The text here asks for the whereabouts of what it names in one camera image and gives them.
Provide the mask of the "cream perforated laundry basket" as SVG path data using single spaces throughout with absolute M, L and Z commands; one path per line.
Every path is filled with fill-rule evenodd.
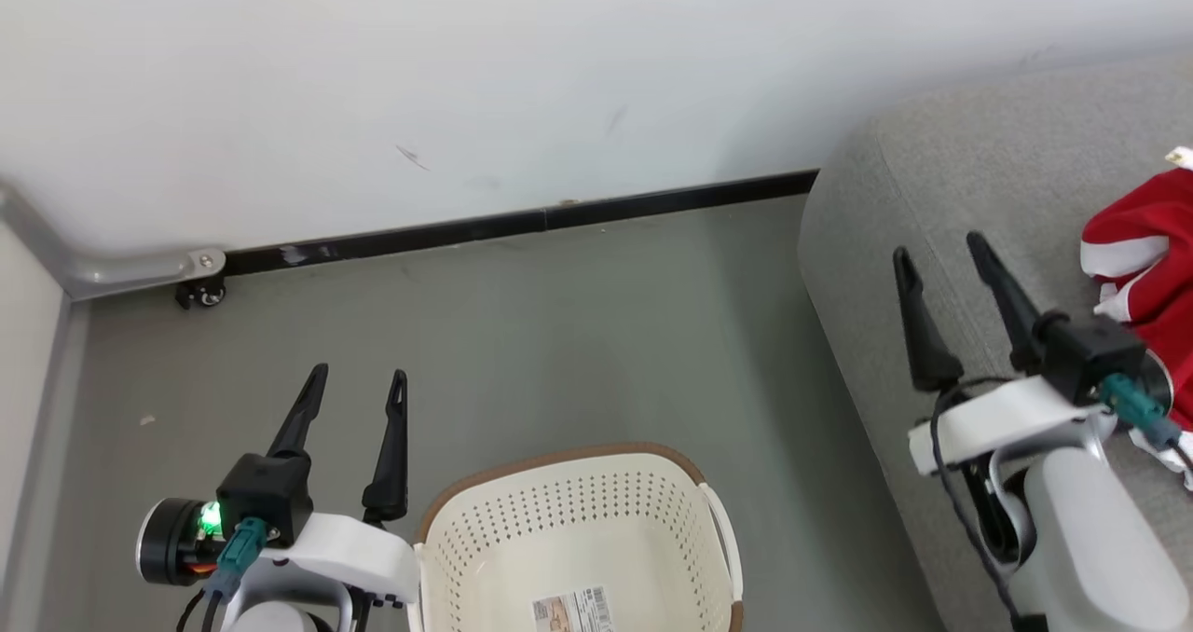
M 424 514 L 424 632 L 534 632 L 532 602 L 605 585 L 616 632 L 742 632 L 719 492 L 659 444 L 567 450 L 472 473 Z

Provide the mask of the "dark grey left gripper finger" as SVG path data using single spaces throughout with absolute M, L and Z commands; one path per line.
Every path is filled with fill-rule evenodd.
M 385 432 L 372 481 L 363 489 L 363 522 L 371 526 L 401 520 L 408 513 L 408 378 L 404 370 L 392 373 L 385 399 Z
M 309 428 L 321 411 L 324 396 L 324 384 L 329 376 L 328 364 L 316 364 L 309 373 L 298 397 L 295 398 L 288 416 L 282 421 L 282 427 L 273 438 L 266 457 L 276 459 L 290 459 L 295 457 L 309 457 L 304 450 Z

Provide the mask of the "black caster wheel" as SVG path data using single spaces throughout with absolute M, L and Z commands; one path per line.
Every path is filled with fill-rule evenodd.
M 225 278 L 209 275 L 204 279 L 178 283 L 174 300 L 184 310 L 218 306 L 225 300 Z

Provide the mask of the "black baseboard strip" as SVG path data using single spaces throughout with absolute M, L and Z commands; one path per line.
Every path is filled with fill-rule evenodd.
M 775 176 L 737 179 L 719 185 L 679 187 L 642 196 L 619 196 L 599 202 L 557 204 L 514 213 L 497 213 L 452 223 L 409 227 L 395 231 L 354 234 L 329 240 L 307 240 L 295 244 L 255 247 L 227 254 L 227 278 L 260 272 L 297 269 L 342 261 L 363 261 L 381 255 L 416 253 L 487 240 L 503 240 L 520 234 L 563 231 L 575 227 L 596 227 L 638 217 L 682 213 L 693 209 L 734 206 L 766 202 L 785 196 L 810 193 L 817 169 L 793 171 Z

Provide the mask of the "grey fabric sofa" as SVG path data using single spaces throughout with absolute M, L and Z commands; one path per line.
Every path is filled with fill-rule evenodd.
M 993 295 L 966 235 L 984 233 L 1041 309 L 1098 300 L 1078 233 L 1193 147 L 1193 48 L 937 89 L 837 143 L 802 212 L 802 279 L 869 434 L 919 569 L 915 594 L 946 632 L 1010 632 L 938 482 L 907 433 L 933 405 L 911 388 L 892 253 L 911 253 L 942 337 L 969 376 L 1010 372 Z

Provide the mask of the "paper label in basket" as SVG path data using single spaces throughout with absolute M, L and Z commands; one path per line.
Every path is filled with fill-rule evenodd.
M 605 585 L 589 585 L 532 602 L 534 632 L 616 632 Z

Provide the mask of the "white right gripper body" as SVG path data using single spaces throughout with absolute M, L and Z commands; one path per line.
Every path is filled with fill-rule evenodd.
M 958 465 L 993 452 L 1027 457 L 1069 442 L 1099 457 L 1117 425 L 1107 405 L 1074 405 L 1041 377 L 1016 378 L 916 425 L 909 453 L 923 476 L 937 473 L 938 461 Z

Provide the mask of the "red and white garment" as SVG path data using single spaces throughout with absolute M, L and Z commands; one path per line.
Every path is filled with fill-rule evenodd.
M 1172 397 L 1176 450 L 1157 450 L 1139 429 L 1139 450 L 1183 476 L 1193 492 L 1193 148 L 1168 153 L 1169 171 L 1146 179 L 1086 224 L 1078 264 L 1100 285 L 1093 309 L 1125 323 L 1160 364 L 1160 389 Z

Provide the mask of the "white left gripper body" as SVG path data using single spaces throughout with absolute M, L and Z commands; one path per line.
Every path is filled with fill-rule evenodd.
M 266 547 L 227 611 L 266 601 L 350 611 L 350 590 L 402 605 L 420 602 L 420 560 L 404 539 L 356 518 L 315 513 L 293 546 Z

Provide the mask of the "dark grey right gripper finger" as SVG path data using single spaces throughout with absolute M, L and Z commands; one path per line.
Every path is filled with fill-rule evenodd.
M 993 292 L 1003 330 L 1009 340 L 1010 368 L 1020 374 L 1039 374 L 1043 364 L 1041 343 L 1033 334 L 1036 321 L 1040 317 L 1039 309 L 1036 309 L 1022 285 L 1010 275 L 1010 271 L 983 233 L 968 233 L 966 242 L 981 281 Z
M 964 368 L 942 340 L 925 303 L 925 283 L 907 247 L 896 247 L 892 268 L 913 388 L 929 394 L 956 388 Z

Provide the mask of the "grey metal partition frame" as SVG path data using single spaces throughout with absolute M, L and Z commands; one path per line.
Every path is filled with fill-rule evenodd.
M 17 632 L 11 619 L 43 413 L 73 302 L 216 278 L 223 269 L 225 254 L 212 247 L 128 258 L 84 254 L 13 185 L 0 181 L 0 632 Z

